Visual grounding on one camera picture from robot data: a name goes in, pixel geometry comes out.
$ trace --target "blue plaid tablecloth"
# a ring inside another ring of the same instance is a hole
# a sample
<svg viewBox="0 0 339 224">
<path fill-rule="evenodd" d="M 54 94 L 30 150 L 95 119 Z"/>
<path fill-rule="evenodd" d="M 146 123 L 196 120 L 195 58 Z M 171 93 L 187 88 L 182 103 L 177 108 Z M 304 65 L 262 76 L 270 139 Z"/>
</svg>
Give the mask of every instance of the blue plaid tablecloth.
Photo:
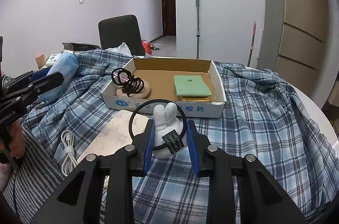
<svg viewBox="0 0 339 224">
<path fill-rule="evenodd" d="M 60 99 L 28 108 L 22 124 L 59 169 L 64 160 L 62 131 L 74 132 L 78 157 L 114 116 L 116 111 L 105 106 L 100 92 L 113 69 L 129 59 L 102 50 L 83 52 L 78 55 L 80 67 Z M 215 64 L 227 103 L 221 118 L 190 118 L 198 132 L 231 155 L 256 155 L 303 214 L 331 201 L 338 191 L 339 162 L 293 87 L 270 70 Z M 135 220 L 203 224 L 208 185 L 208 178 L 194 175 L 187 148 L 167 160 L 153 158 L 148 175 L 133 179 Z M 234 191 L 239 223 L 236 182 Z"/>
</svg>

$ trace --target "coiled white cable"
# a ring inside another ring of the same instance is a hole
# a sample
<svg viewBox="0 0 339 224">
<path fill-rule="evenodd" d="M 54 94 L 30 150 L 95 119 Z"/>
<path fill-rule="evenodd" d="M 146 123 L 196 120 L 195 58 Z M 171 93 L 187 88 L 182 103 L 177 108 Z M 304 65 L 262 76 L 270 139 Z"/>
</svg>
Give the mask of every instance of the coiled white cable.
<svg viewBox="0 0 339 224">
<path fill-rule="evenodd" d="M 61 134 L 61 141 L 64 145 L 66 159 L 63 161 L 61 166 L 61 172 L 63 175 L 68 176 L 73 169 L 78 165 L 77 160 L 75 160 L 74 152 L 74 135 L 70 130 L 65 130 Z"/>
</svg>

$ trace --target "black wire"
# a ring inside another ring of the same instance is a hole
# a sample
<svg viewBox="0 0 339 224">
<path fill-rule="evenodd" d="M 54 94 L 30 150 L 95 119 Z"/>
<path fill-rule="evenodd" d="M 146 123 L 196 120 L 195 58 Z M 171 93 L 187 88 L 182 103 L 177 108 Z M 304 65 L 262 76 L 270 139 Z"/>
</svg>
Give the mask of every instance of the black wire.
<svg viewBox="0 0 339 224">
<path fill-rule="evenodd" d="M 154 103 L 165 103 L 165 104 L 168 104 L 168 103 L 172 103 L 172 101 L 170 100 L 167 100 L 167 99 L 152 99 L 152 100 L 149 100 L 147 102 L 144 102 L 143 104 L 139 105 L 132 113 L 131 117 L 129 118 L 129 123 L 128 123 L 128 132 L 129 132 L 129 135 L 130 137 L 132 138 L 132 140 L 134 139 L 134 134 L 133 134 L 133 131 L 132 131 L 132 124 L 133 124 L 133 119 L 135 117 L 135 115 L 139 112 L 139 110 L 141 108 L 143 108 L 144 106 L 146 105 L 149 105 L 149 104 L 154 104 Z M 182 126 L 182 131 L 179 135 L 179 138 L 182 139 L 182 137 L 184 137 L 185 133 L 186 133 L 186 127 L 187 127 L 187 122 L 186 122 L 186 116 L 185 116 L 185 113 L 184 111 L 180 108 L 180 106 L 176 105 L 177 106 L 177 109 L 178 111 L 180 112 L 181 116 L 182 116 L 182 122 L 183 122 L 183 126 Z M 159 149 L 162 149 L 164 147 L 168 147 L 168 144 L 164 143 L 160 146 L 156 146 L 153 148 L 153 150 L 159 150 Z"/>
<path fill-rule="evenodd" d="M 15 213 L 16 213 L 17 217 L 20 219 L 19 214 L 18 214 L 17 201 L 16 201 L 16 198 L 15 198 L 15 182 L 16 182 L 16 180 L 17 180 L 17 173 L 18 173 L 18 171 L 16 171 L 15 174 L 14 174 L 14 183 L 13 183 L 13 203 L 14 203 L 14 210 L 15 210 Z"/>
<path fill-rule="evenodd" d="M 118 82 L 116 82 L 116 80 L 114 79 L 114 72 L 117 72 L 117 79 Z M 127 75 L 127 81 L 126 82 L 122 82 L 120 79 L 120 75 L 121 73 L 125 73 Z M 143 89 L 144 89 L 144 81 L 137 77 L 135 78 L 134 75 L 132 75 L 132 73 L 124 68 L 117 68 L 114 69 L 112 74 L 112 82 L 118 86 L 122 86 L 122 92 L 127 94 L 127 96 L 129 96 L 130 94 L 137 94 L 140 93 Z"/>
</svg>

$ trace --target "cardboard box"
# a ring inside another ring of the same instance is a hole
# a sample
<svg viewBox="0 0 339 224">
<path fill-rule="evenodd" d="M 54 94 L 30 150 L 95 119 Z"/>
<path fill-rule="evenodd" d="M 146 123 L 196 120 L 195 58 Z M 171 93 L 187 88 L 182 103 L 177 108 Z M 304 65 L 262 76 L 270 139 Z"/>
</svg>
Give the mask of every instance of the cardboard box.
<svg viewBox="0 0 339 224">
<path fill-rule="evenodd" d="M 226 103 L 226 95 L 218 70 L 211 60 L 183 58 L 133 58 L 125 66 L 135 77 L 146 80 L 151 92 L 146 99 L 116 96 L 117 85 L 110 81 L 101 96 L 107 107 L 134 111 L 140 104 L 152 99 L 168 99 L 179 105 L 187 117 L 220 118 Z M 176 95 L 174 75 L 200 75 L 212 92 L 210 102 L 183 102 Z M 140 110 L 153 114 L 156 104 Z"/>
</svg>

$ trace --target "door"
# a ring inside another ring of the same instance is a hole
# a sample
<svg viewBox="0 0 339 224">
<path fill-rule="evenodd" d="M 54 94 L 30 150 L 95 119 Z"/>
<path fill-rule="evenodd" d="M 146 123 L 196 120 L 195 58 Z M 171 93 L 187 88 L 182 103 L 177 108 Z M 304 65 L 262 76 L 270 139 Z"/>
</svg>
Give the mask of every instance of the door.
<svg viewBox="0 0 339 224">
<path fill-rule="evenodd" d="M 163 36 L 176 36 L 175 0 L 161 0 L 161 9 Z"/>
</svg>

